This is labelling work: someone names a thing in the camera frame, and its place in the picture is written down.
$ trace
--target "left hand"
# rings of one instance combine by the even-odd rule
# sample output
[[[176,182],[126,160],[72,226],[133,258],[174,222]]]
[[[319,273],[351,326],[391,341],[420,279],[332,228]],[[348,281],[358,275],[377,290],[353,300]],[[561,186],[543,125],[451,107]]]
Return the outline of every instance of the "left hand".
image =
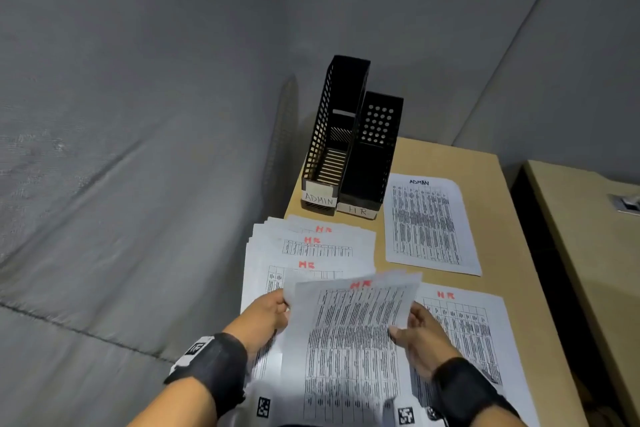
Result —
[[[287,303],[284,302],[282,289],[276,289],[253,301],[223,333],[235,336],[251,357],[267,344],[276,330],[284,329],[288,323]]]

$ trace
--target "right hand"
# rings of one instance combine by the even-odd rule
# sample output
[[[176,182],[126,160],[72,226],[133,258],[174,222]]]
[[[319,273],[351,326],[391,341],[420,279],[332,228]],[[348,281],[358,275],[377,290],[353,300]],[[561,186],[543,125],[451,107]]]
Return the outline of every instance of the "right hand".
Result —
[[[411,304],[407,326],[406,329],[389,326],[389,334],[406,350],[409,363],[424,379],[430,380],[438,366],[450,359],[462,358],[439,322],[418,302]]]

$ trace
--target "desk surface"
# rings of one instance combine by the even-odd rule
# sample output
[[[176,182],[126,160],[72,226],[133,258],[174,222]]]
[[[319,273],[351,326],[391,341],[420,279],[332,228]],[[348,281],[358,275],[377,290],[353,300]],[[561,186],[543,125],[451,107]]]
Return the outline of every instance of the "desk surface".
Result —
[[[525,172],[630,422],[640,425],[640,216],[607,193],[640,187],[529,161]]]
[[[332,217],[303,210],[300,178],[287,215],[297,214],[374,230],[377,233],[374,257],[378,271],[405,268],[410,272],[422,272],[424,282],[503,297],[540,425],[585,426],[575,384],[498,158],[493,154],[398,139],[391,172],[448,178],[460,186],[482,277],[387,262],[383,210],[372,221],[340,212]]]

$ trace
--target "wrist strap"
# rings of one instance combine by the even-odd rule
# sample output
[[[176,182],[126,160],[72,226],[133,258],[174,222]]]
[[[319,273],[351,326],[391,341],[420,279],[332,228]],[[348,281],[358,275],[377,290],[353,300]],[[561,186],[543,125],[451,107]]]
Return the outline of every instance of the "wrist strap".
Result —
[[[484,409],[496,405],[520,418],[484,375],[464,358],[453,358],[436,369],[431,379],[433,405],[449,427],[468,427]]]
[[[203,336],[171,367],[164,384],[194,377],[216,402],[218,418],[244,400],[247,353],[231,334]]]

